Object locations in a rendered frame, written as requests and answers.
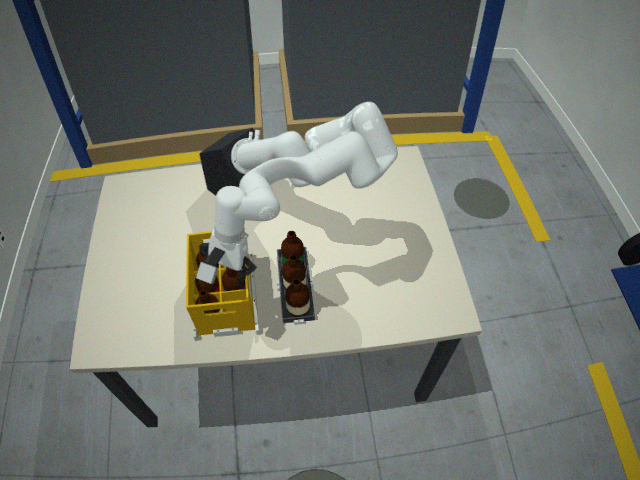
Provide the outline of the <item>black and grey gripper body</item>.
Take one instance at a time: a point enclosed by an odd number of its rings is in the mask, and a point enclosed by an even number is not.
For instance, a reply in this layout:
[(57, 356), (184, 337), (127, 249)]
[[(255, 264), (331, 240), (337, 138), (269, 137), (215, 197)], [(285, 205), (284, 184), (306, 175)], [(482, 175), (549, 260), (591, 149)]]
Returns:
[(215, 237), (213, 230), (209, 242), (208, 256), (215, 247), (225, 251), (224, 256), (219, 261), (219, 264), (231, 269), (241, 270), (243, 258), (248, 258), (248, 243), (245, 238), (242, 238), (236, 243), (223, 243)]

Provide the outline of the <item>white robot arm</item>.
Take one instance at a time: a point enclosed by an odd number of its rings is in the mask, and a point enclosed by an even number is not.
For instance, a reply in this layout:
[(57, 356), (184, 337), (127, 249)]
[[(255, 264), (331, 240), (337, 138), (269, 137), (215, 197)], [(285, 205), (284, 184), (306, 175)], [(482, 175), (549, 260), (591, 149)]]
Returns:
[(271, 188), (278, 180), (295, 178), (289, 179), (295, 187), (321, 186), (346, 173), (351, 185), (361, 189), (376, 182), (398, 156), (387, 124), (372, 102), (310, 129), (305, 141), (295, 131), (261, 141), (260, 130), (252, 136), (249, 132), (249, 138), (232, 149), (234, 167), (245, 174), (239, 187), (223, 187), (216, 195), (214, 234), (223, 243), (248, 238), (245, 220), (278, 216), (280, 204)]

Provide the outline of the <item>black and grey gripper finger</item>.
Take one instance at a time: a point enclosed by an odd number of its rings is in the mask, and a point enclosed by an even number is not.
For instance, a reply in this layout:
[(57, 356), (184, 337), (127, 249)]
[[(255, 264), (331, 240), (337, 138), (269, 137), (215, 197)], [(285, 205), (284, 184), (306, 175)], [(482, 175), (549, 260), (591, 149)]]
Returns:
[(202, 255), (207, 259), (208, 258), (208, 249), (209, 249), (209, 243), (201, 243), (199, 246)]
[(242, 283), (244, 283), (245, 279), (246, 279), (246, 276), (250, 275), (250, 273), (255, 271), (256, 268), (257, 268), (257, 266), (254, 263), (252, 263), (247, 257), (244, 257), (243, 258), (243, 266), (242, 266), (243, 270), (237, 271), (238, 274), (239, 274), (238, 275), (238, 280), (237, 280), (237, 285), (240, 286)]

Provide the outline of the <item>yellow crate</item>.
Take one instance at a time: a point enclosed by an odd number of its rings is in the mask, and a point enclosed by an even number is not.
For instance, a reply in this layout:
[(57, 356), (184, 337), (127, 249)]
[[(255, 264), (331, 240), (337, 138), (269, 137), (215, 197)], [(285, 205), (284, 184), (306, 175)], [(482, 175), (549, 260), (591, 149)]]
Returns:
[[(219, 264), (219, 269), (216, 275), (218, 281), (220, 278), (220, 292), (210, 293), (213, 294), (219, 302), (195, 305), (195, 302), (199, 297), (195, 284), (195, 278), (198, 273), (196, 257), (200, 252), (199, 245), (204, 243), (203, 239), (210, 239), (210, 236), (200, 238), (187, 246), (186, 308), (196, 331), (198, 335), (208, 335), (213, 334), (213, 330), (218, 329), (238, 328), (239, 331), (255, 330), (252, 285), (249, 283), (249, 281), (251, 282), (251, 274), (246, 276), (246, 289), (224, 291), (222, 275), (226, 268)], [(221, 312), (204, 313), (206, 310), (216, 309), (221, 309)], [(222, 309), (224, 309), (224, 312)]]

